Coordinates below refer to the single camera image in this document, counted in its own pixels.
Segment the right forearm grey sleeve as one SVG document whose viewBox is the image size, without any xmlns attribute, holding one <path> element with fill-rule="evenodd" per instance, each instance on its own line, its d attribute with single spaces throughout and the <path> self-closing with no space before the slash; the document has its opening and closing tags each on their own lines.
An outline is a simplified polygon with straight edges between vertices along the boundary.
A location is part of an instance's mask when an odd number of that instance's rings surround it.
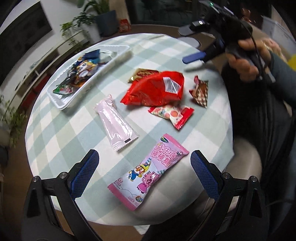
<svg viewBox="0 0 296 241">
<path fill-rule="evenodd" d="M 292 108 L 292 113 L 295 114 L 295 71 L 288 66 L 279 56 L 270 53 L 270 70 L 275 79 L 275 87 L 283 100 Z"/>
</svg>

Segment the person's right hand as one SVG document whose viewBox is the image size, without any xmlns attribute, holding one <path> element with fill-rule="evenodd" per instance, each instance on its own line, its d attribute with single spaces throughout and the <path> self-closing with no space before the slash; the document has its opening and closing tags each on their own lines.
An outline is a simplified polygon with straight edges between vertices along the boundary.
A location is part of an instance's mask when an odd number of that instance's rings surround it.
<svg viewBox="0 0 296 241">
<path fill-rule="evenodd" d="M 236 50 L 228 50 L 226 57 L 241 80 L 254 81 L 271 74 L 271 55 L 282 57 L 280 46 L 270 38 L 239 40 Z"/>
</svg>

